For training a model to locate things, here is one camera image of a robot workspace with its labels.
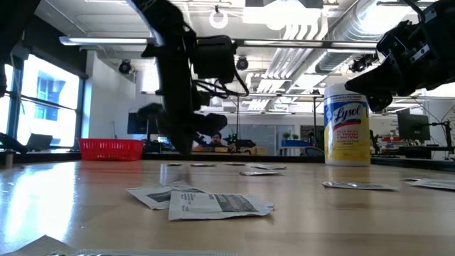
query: lysol wipes canister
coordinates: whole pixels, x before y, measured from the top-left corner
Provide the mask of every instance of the lysol wipes canister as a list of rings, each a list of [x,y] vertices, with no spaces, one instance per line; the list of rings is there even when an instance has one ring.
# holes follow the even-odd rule
[[[324,96],[324,150],[326,164],[370,165],[370,124],[366,97],[343,84],[326,89]]]

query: computer monitor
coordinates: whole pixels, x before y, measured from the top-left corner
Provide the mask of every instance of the computer monitor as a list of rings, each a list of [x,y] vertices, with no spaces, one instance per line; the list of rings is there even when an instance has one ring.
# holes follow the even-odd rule
[[[401,139],[430,140],[428,116],[398,113],[398,132]]]
[[[156,119],[153,118],[147,122],[147,120],[139,119],[137,113],[128,113],[128,134],[147,134],[147,128],[150,134],[158,134]]]

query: window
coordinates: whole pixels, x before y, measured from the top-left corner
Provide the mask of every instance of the window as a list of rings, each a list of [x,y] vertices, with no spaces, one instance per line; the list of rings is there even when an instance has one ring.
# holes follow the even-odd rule
[[[50,144],[53,146],[73,146],[75,128],[75,111],[29,101],[21,103],[17,139],[24,145],[27,144],[30,134],[34,133],[52,135],[53,140]]]
[[[6,90],[11,91],[11,87],[13,85],[13,66],[5,65],[5,73],[6,73]]]
[[[10,65],[5,65],[6,73],[6,90],[11,90],[12,80],[13,80],[13,67]],[[8,95],[0,98],[0,132],[6,133],[8,129],[8,120],[9,120],[9,106],[10,99]]]
[[[76,109],[79,77],[30,55],[24,65],[22,95]]]
[[[9,97],[5,96],[0,99],[0,132],[6,133],[8,129],[9,116]]]
[[[17,139],[52,135],[51,146],[73,146],[80,79],[34,55],[24,63]]]

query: lysol logo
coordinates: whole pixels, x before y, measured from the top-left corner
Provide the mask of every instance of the lysol logo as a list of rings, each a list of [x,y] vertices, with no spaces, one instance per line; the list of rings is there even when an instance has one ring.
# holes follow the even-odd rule
[[[362,123],[363,106],[361,104],[347,104],[333,112],[333,129],[352,124]]]

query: person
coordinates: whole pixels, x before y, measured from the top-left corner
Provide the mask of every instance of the person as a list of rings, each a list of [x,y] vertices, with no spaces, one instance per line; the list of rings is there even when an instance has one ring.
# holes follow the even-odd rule
[[[199,152],[199,151],[205,151],[205,149],[207,149],[207,148],[228,147],[228,146],[221,144],[222,137],[221,137],[220,132],[217,132],[214,135],[212,135],[211,139],[212,139],[212,141],[209,144],[206,144],[206,145],[199,144],[198,146],[195,146],[193,148],[193,151]]]
[[[228,147],[228,146],[225,146],[223,144],[221,144],[221,133],[220,132],[217,132],[215,133],[213,136],[212,136],[212,142],[209,143],[207,146],[211,146],[211,147]]]

